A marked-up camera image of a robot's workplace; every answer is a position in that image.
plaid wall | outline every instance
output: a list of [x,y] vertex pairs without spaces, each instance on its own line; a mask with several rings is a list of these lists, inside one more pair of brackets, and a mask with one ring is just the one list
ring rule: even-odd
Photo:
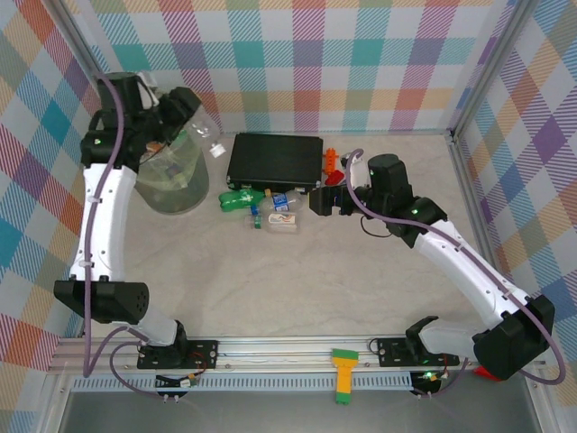
[[195,89],[228,133],[444,130],[505,3],[67,0],[105,70]]
[[26,432],[78,323],[52,287],[78,242],[79,141],[99,103],[40,0],[0,11],[0,432]]
[[497,25],[495,26],[493,33],[489,37],[489,40],[487,41],[487,45],[485,45],[482,55],[477,60],[477,64],[475,65],[473,73],[469,76],[467,86],[465,87],[465,90],[461,94],[461,97],[459,98],[459,103],[457,104],[457,107],[453,112],[453,116],[451,117],[451,121],[449,122],[449,128],[453,129],[457,121],[459,120],[459,117],[461,116],[463,108],[468,102],[471,92],[473,91],[475,86],[477,86],[477,83],[479,83],[481,74],[483,73],[483,71],[485,70],[485,66],[487,65],[487,60],[497,47],[497,42],[501,37],[501,34],[507,28],[509,19],[511,18],[511,15],[513,14],[513,11],[517,3],[518,0],[507,1],[507,5],[503,9],[501,16],[499,17],[499,20],[497,21]]
[[566,413],[577,413],[576,23],[577,0],[542,0],[462,137],[500,265],[556,306]]

orange toy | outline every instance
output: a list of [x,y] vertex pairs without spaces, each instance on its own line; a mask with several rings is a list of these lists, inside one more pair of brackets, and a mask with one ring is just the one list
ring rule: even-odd
[[326,150],[326,153],[324,156],[325,156],[325,169],[323,170],[323,172],[327,176],[330,176],[336,170],[335,165],[336,165],[336,161],[339,158],[339,155],[336,154],[335,149],[333,149],[332,147],[329,147]]

cable clip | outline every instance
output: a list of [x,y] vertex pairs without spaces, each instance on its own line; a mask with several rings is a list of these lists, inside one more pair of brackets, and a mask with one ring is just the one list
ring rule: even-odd
[[501,293],[503,293],[503,296],[508,299],[508,297],[510,296],[511,293],[513,293],[513,291],[516,289],[515,286],[510,286],[507,287],[505,284],[503,284],[503,287],[505,287],[505,289],[507,289],[507,291],[503,291]]

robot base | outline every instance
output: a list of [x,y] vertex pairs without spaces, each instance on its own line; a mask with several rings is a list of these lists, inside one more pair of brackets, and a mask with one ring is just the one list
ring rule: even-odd
[[139,348],[139,370],[214,370],[218,357],[217,340],[188,340],[178,322],[172,345],[143,345]]

red object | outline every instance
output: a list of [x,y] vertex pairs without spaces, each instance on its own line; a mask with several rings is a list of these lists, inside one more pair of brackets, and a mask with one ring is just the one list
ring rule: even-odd
[[489,373],[489,372],[487,371],[487,369],[486,369],[485,367],[483,367],[483,366],[475,368],[472,372],[475,373],[475,374],[477,374],[478,376],[486,377],[487,379],[491,379],[492,381],[501,382],[501,379],[500,379],[500,378],[493,376],[493,375],[492,375],[491,373]]
[[330,176],[336,170],[336,160],[338,160],[339,155],[336,154],[336,150],[329,147],[325,153],[325,169],[323,170],[327,176]]
[[338,185],[339,183],[341,183],[341,180],[343,179],[344,179],[344,173],[342,171],[335,170],[333,171],[333,173],[329,175],[328,178],[326,178],[325,185],[327,187],[332,187],[334,185]]

